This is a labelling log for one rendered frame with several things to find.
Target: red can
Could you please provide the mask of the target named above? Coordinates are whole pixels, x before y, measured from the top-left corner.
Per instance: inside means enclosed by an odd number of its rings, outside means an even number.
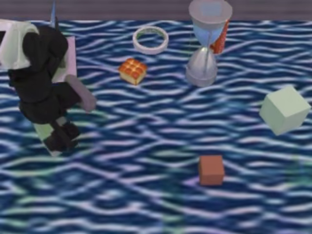
[[[224,49],[224,45],[225,45],[225,39],[226,39],[226,33],[228,31],[228,27],[229,27],[229,22],[230,20],[227,20],[224,28],[222,30],[221,35],[219,36],[219,38],[213,43],[211,44],[210,48],[212,49],[214,54],[220,54],[222,53],[223,49]]]

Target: light green block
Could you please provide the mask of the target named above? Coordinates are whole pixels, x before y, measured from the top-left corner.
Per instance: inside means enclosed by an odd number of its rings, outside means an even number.
[[[287,86],[266,95],[260,116],[278,136],[300,127],[310,109],[308,102],[292,86]]]

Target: white ring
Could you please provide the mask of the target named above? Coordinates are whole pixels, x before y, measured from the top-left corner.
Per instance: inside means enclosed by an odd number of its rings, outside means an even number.
[[[161,35],[164,38],[163,43],[160,46],[157,47],[146,47],[141,45],[137,40],[138,38],[145,33],[156,33]],[[132,36],[133,45],[134,47],[140,51],[143,54],[146,55],[156,55],[161,52],[163,52],[165,49],[167,49],[168,43],[169,43],[169,36],[165,30],[159,27],[155,26],[144,26],[136,30],[136,32]]]

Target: black hair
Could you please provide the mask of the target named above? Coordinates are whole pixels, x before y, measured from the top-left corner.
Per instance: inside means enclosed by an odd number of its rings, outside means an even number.
[[[5,31],[0,31],[0,45],[2,43],[2,40],[4,38],[4,35],[5,35]]]

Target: blue spike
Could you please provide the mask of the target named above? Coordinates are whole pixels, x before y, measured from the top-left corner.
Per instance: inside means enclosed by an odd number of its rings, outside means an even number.
[[[51,12],[51,27],[55,28],[55,0],[53,0],[52,12]]]

